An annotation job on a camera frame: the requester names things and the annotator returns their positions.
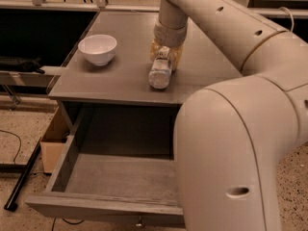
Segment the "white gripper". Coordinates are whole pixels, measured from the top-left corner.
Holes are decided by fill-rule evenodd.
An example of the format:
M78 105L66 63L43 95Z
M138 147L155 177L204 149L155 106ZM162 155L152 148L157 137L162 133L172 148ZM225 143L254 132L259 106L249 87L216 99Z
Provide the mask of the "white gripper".
M183 42L186 39L188 26L184 26L180 29L170 29L164 26L159 20L156 21L154 26L154 39L150 45L150 60L154 61L157 57L159 50L163 46L170 49L170 62L171 68L175 70L179 65L182 52Z

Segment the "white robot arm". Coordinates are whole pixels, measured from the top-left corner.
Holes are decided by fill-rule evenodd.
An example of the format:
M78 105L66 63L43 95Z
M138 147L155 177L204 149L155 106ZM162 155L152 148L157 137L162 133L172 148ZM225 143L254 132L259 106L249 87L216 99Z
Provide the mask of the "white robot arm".
M240 77L192 94L174 126L187 231L281 231L276 168L307 141L307 44L232 0L161 0L155 40L193 21Z

